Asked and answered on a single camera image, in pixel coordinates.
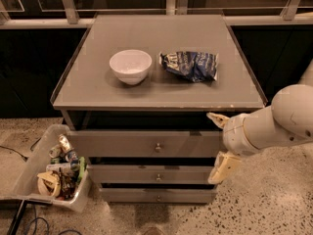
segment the gray drawer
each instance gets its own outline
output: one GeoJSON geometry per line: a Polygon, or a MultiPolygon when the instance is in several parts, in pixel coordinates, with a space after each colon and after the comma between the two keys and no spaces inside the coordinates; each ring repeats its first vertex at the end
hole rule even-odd
{"type": "Polygon", "coordinates": [[[88,165],[95,183],[207,184],[211,166],[88,165]]]}
{"type": "Polygon", "coordinates": [[[181,189],[104,189],[100,192],[107,202],[137,203],[211,203],[216,196],[212,190],[181,190],[181,189]]]}
{"type": "Polygon", "coordinates": [[[210,158],[225,150],[218,131],[71,131],[84,157],[210,158]]]}

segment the floor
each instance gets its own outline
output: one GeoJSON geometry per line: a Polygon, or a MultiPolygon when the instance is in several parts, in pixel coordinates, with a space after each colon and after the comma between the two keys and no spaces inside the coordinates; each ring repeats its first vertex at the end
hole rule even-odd
{"type": "MultiPolygon", "coordinates": [[[[61,118],[0,119],[0,146],[29,157],[30,147],[46,128],[61,122],[61,118]]],[[[5,175],[0,177],[3,199],[10,196],[26,163],[3,148],[0,156],[0,174],[5,175]]],[[[93,185],[83,213],[39,206],[36,212],[49,222],[49,234],[68,229],[86,235],[313,234],[312,174],[313,146],[271,148],[246,158],[240,170],[218,186],[215,200],[207,205],[108,205],[93,185]]],[[[6,234],[13,214],[0,209],[0,234],[6,234]]],[[[33,219],[33,208],[28,205],[18,234],[33,219]]],[[[45,230],[44,222],[38,221],[36,234],[45,230]]]]}

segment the dark wall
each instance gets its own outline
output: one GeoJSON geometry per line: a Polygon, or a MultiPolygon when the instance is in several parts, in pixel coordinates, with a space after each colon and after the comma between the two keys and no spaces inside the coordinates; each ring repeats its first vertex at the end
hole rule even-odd
{"type": "Polygon", "coordinates": [[[298,83],[313,59],[313,25],[234,26],[265,95],[298,83]]]}
{"type": "Polygon", "coordinates": [[[84,32],[0,30],[0,118],[61,115],[50,97],[84,32]]]}

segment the snack package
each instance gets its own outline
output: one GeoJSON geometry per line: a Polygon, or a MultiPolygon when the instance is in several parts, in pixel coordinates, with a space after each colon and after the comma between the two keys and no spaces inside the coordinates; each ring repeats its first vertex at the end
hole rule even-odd
{"type": "Polygon", "coordinates": [[[159,63],[166,71],[183,76],[193,82],[217,79],[218,54],[180,51],[159,54],[159,63]]]}

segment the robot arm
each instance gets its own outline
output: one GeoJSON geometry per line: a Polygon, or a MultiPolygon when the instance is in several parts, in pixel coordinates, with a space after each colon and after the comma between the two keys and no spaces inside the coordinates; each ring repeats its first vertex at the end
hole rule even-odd
{"type": "Polygon", "coordinates": [[[223,129],[223,142],[229,150],[217,155],[208,178],[208,183],[218,184],[240,166],[241,157],[237,155],[313,142],[313,87],[288,86],[275,95],[271,106],[251,114],[207,116],[223,129]]]}

